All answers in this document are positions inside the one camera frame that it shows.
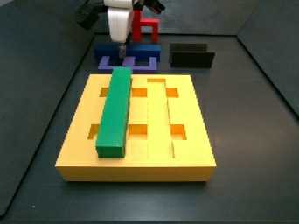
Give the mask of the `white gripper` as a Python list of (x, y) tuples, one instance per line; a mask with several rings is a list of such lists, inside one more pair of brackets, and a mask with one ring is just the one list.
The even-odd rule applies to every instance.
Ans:
[(133, 19), (133, 0), (104, 0), (107, 6), (107, 19), (109, 37), (119, 43), (119, 58), (127, 56), (127, 36)]

